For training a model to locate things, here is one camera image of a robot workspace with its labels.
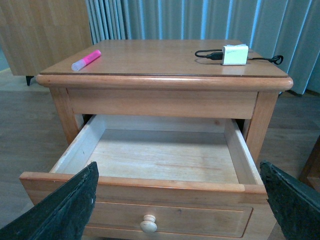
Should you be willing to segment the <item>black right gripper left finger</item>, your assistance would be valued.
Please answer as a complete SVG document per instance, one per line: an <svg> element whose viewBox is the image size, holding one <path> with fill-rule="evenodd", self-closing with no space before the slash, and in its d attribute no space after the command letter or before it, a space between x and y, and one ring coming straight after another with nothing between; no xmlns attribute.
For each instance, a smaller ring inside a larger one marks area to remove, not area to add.
<svg viewBox="0 0 320 240"><path fill-rule="evenodd" d="M90 163L29 211L1 228L2 240L80 240L96 202L99 171Z"/></svg>

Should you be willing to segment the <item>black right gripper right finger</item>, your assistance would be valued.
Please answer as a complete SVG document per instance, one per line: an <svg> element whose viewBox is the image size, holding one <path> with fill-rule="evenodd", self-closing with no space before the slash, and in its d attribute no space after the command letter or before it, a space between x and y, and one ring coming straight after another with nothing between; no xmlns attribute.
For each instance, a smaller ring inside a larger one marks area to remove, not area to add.
<svg viewBox="0 0 320 240"><path fill-rule="evenodd" d="M268 161L259 165L268 203L287 240L320 238L320 193Z"/></svg>

